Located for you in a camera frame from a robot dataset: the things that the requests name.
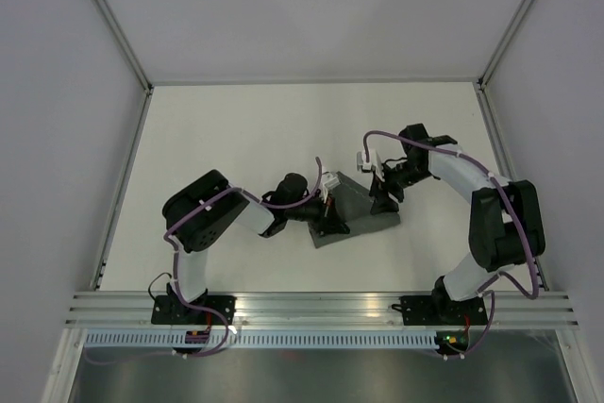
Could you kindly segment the grey cloth napkin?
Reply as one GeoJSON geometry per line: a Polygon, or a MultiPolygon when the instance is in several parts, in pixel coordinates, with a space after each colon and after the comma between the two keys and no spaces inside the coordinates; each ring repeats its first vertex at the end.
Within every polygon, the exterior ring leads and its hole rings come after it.
{"type": "Polygon", "coordinates": [[[369,195],[369,190],[342,172],[331,173],[338,176],[340,185],[331,190],[329,195],[336,198],[338,212],[348,224],[350,233],[319,237],[309,227],[310,237],[315,248],[326,247],[361,235],[378,233],[401,224],[399,213],[372,215],[370,209],[373,198],[369,195]]]}

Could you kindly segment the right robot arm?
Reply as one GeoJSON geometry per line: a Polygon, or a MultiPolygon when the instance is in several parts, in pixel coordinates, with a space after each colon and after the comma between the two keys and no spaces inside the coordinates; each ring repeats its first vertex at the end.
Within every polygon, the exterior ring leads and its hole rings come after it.
{"type": "Polygon", "coordinates": [[[393,136],[404,157],[390,165],[369,145],[365,133],[357,155],[359,171],[372,177],[372,212],[396,211],[409,187],[428,178],[446,183],[470,207],[469,251],[439,277],[430,295],[433,316],[442,323],[460,317],[468,302],[479,301],[500,278],[524,297],[540,293],[536,260],[545,252],[545,232],[535,186],[489,170],[448,135],[431,136],[422,124],[393,136]]]}

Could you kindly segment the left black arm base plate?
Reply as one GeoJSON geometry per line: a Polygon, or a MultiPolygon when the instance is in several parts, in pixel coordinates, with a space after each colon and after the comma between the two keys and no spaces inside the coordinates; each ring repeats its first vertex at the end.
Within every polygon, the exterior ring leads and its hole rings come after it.
{"type": "Polygon", "coordinates": [[[158,295],[155,298],[151,324],[158,326],[223,326],[224,319],[230,324],[235,314],[236,297],[211,294],[193,302],[205,307],[205,311],[184,306],[175,294],[158,295]]]}

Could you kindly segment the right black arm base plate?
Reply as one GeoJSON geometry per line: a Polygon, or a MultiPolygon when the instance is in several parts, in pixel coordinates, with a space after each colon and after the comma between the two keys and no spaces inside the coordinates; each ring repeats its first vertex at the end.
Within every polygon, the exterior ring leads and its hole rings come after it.
{"type": "Polygon", "coordinates": [[[465,327],[485,326],[488,313],[480,298],[462,302],[436,302],[430,295],[401,296],[391,309],[401,314],[403,324],[410,326],[465,327]]]}

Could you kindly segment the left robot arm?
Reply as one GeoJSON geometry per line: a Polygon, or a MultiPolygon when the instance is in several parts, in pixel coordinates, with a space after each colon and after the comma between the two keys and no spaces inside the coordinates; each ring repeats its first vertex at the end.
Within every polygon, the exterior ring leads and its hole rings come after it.
{"type": "Polygon", "coordinates": [[[321,171],[313,188],[297,173],[287,174],[273,191],[257,198],[212,170],[164,204],[164,241],[175,251],[170,290],[173,312],[184,323],[200,321],[206,312],[208,250],[238,224],[262,238],[280,233],[290,221],[305,223],[314,239],[350,234],[330,190],[338,178],[321,171]]]}

